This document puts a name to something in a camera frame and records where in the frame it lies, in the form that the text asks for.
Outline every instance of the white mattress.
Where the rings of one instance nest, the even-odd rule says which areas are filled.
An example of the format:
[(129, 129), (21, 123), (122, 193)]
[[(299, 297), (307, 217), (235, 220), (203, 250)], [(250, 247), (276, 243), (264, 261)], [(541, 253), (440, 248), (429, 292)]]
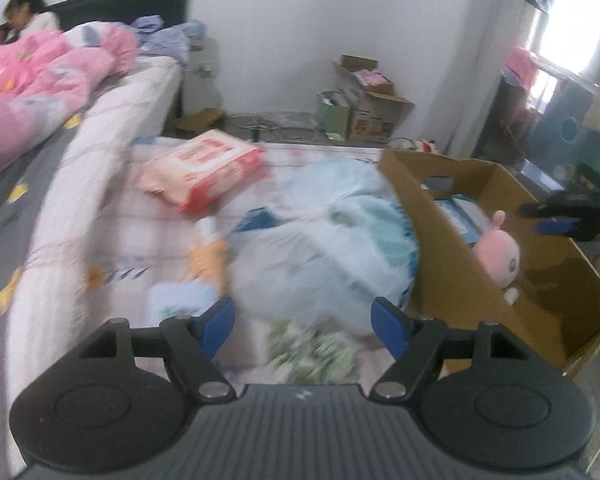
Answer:
[[(103, 115), (103, 121), (128, 113), (145, 114), (131, 138), (160, 135), (165, 118), (182, 80), (177, 61), (167, 56), (139, 56), (136, 65), (113, 88), (107, 88), (85, 113), (86, 118)], [(124, 110), (122, 115), (117, 110)], [(85, 127), (100, 127), (100, 121), (85, 121)]]
[[(139, 57), (96, 92), (46, 193), (10, 307), (5, 336), (7, 406), (84, 334), (87, 240), (107, 187), (136, 137), (159, 135), (182, 70), (170, 57)], [(23, 465), (12, 438), (12, 473)]]

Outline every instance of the gray bed sheet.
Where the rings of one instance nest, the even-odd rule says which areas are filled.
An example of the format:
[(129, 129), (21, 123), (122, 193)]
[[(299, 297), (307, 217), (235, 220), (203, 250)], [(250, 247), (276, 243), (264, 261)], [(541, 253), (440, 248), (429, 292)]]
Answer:
[[(61, 126), (0, 174), (0, 291), (24, 263), (44, 197), (76, 130)], [(28, 191), (15, 202), (8, 203), (11, 190), (19, 182), (26, 183)], [(7, 316), (0, 316), (0, 480), (10, 477), (5, 452), (7, 414), (2, 366)]]

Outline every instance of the dark headboard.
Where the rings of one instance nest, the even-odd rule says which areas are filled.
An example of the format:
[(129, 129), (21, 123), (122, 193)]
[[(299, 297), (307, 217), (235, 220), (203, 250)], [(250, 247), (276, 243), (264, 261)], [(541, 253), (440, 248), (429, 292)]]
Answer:
[(131, 23), (139, 16), (160, 14), (165, 27), (187, 20), (188, 0), (65, 0), (49, 6), (62, 30), (86, 22)]

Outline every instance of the pink plush toy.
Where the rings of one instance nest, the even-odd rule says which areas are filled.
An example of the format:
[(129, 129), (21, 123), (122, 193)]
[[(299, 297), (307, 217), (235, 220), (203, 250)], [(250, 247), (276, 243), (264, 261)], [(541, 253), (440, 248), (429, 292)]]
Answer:
[(518, 299), (515, 287), (507, 288), (520, 270), (520, 247), (511, 235), (501, 229), (507, 214), (496, 211), (491, 218), (492, 227), (474, 245), (474, 254), (491, 279), (506, 288), (505, 300), (509, 304)]

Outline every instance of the open cardboard box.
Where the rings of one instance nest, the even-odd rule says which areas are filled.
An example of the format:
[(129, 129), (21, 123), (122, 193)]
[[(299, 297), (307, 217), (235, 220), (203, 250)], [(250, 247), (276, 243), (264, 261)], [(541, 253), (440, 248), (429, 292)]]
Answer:
[[(586, 358), (600, 338), (600, 278), (568, 238), (537, 235), (518, 206), (533, 196), (498, 164), (442, 155), (385, 151), (380, 170), (394, 185), (420, 243), (420, 267), (411, 298), (422, 314), (455, 328), (497, 321), (555, 367)], [(434, 204), (424, 178), (446, 174), (453, 192), (473, 198), (490, 216), (507, 212), (504, 229), (520, 245), (520, 298), (509, 306), (472, 250)]]
[(378, 67), (375, 59), (342, 56), (333, 63), (336, 86), (352, 106), (347, 140), (388, 142), (391, 134), (413, 108), (413, 103), (395, 95), (394, 83), (363, 86), (354, 75), (358, 70)]

